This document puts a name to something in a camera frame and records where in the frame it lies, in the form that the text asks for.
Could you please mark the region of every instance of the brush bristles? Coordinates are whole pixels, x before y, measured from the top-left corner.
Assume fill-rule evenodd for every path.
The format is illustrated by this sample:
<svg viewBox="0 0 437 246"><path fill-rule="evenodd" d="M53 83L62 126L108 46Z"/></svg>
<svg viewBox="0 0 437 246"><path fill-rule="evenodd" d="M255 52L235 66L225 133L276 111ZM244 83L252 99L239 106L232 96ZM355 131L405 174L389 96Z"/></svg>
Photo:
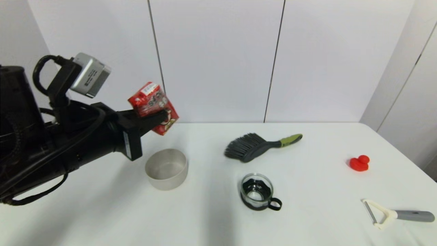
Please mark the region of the brush bristles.
<svg viewBox="0 0 437 246"><path fill-rule="evenodd" d="M255 133L249 133L232 141L225 150L225 156L239 159L253 147L265 142L265 140Z"/></svg>

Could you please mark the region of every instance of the cup handle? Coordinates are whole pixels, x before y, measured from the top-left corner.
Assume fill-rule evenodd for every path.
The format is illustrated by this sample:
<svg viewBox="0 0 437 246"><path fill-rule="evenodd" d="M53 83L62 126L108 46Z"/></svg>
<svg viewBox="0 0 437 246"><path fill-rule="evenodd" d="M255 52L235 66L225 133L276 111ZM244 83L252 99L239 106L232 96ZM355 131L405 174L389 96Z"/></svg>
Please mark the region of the cup handle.
<svg viewBox="0 0 437 246"><path fill-rule="evenodd" d="M276 206L271 205L272 202L276 202L276 203L278 203L278 204L279 204L279 207L276 207ZM277 198L272 198L272 199L270 199L270 202L269 202L269 209L273 209L273 210L275 210L275 211L279 211L279 210L281 210L281 207L282 207L282 202L281 202L281 200L279 200L279 199L277 199Z"/></svg>

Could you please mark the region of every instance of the panel seam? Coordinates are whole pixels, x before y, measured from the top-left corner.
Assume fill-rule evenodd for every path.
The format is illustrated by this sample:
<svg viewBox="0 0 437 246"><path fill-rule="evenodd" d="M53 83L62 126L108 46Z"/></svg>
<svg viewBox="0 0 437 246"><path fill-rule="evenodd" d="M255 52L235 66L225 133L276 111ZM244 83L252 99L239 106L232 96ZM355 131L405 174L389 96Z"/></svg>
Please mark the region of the panel seam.
<svg viewBox="0 0 437 246"><path fill-rule="evenodd" d="M275 49L275 52L274 52L272 74L271 74L271 77L270 77L269 93L267 94L266 111L264 112L264 121L263 121L263 123L266 123L267 108L269 106L270 90L272 88L273 72L274 72L274 65L275 65L275 62L276 62L276 54L277 54L277 47L278 47L278 44L279 44L279 37L281 36L281 27L282 27L282 18L284 17L284 9L285 9L285 0L284 0L284 4L282 5L281 22L279 23L279 32L277 34L276 49Z"/></svg>
<svg viewBox="0 0 437 246"><path fill-rule="evenodd" d="M425 48L427 47L428 42L429 42L429 40L431 39L431 36L433 35L433 33L434 33L435 29L436 29L436 26L437 26L437 21L436 21L436 23L434 24L434 28L433 28L433 30L431 31L430 36L429 36L428 39L427 39L427 42L425 43L425 45L424 45L423 48L422 48L422 51L420 52L419 58L422 56L423 51L424 51ZM384 119L382 119L381 124L378 126L378 129L376 130L376 132L378 132L379 129L382 127L382 125L384 124L385 119L387 119L387 116L390 114L390 111L393 109L393 106L395 105L396 101L398 100L399 96L401 95L402 90L404 89L405 85L407 84L407 82L408 82L408 80L409 80L411 74L413 74L414 68L416 68L417 63L419 62L419 58L417 59L416 64L414 64L413 68L411 69L410 74L408 74L408 77L407 77L407 79L405 80L404 84L402 85L401 90L399 91L398 95L396 96L395 100L393 101L393 104L392 104L392 105L390 106L390 108L388 109L388 112L387 112L387 114L385 115Z"/></svg>
<svg viewBox="0 0 437 246"><path fill-rule="evenodd" d="M153 32L153 39L155 40L156 55L158 56L158 64L160 66L161 81L163 82L163 89L164 89L164 93L166 94L165 84L164 84L164 76L163 76L163 69L162 69L162 66L161 66L160 52L158 50L158 42L156 40L155 24L153 23L152 8L150 6L150 0L147 0L147 5L149 6L150 23L152 24L152 32Z"/></svg>

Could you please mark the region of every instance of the vegetable peeler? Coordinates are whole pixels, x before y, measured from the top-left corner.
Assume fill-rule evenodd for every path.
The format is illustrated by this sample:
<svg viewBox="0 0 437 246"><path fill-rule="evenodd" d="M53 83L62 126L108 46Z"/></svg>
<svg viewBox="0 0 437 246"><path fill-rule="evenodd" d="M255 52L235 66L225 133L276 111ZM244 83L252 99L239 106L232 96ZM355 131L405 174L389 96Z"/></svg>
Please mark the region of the vegetable peeler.
<svg viewBox="0 0 437 246"><path fill-rule="evenodd" d="M394 219L419 222L433 222L435 220L434 214L428 211L391 210L369 199L363 199L362 202L364 203L367 211L369 211L369 214L372 217L373 225L380 230L383 230L385 227L387 227L387 225L390 224ZM376 221L375 216L373 215L373 212L369 207L369 204L384 213L385 219L382 223L378 223Z"/></svg>

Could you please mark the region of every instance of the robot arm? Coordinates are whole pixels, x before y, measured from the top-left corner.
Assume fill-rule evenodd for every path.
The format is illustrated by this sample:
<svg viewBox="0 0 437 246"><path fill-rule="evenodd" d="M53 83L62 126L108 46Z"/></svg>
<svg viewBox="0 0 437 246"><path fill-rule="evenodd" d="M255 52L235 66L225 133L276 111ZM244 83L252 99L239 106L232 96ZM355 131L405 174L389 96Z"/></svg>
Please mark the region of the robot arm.
<svg viewBox="0 0 437 246"><path fill-rule="evenodd" d="M48 60L61 69L45 90L39 72ZM142 156L140 137L167 119L161 111L139 118L134 110L116 112L103 103L86 105L69 100L69 88L94 97L110 68L79 53L69 60L45 56L35 67L37 89L49 97L53 109L39 109L22 67L0 67L0 201L11 205L30 203L58 188L68 173L101 156L117 151L130 160ZM44 123L41 113L54 122ZM42 183L64 175L57 186L21 201L13 198Z"/></svg>

